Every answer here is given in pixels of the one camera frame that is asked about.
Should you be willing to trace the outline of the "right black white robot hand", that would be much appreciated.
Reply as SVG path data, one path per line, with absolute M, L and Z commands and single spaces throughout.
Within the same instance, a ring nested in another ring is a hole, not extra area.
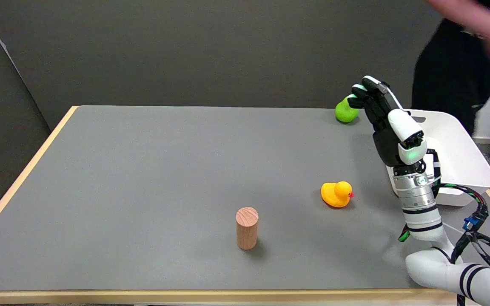
M 347 101 L 350 108 L 365 110 L 375 148 L 387 167 L 419 166 L 427 153 L 424 131 L 387 83 L 366 75 L 352 86 Z

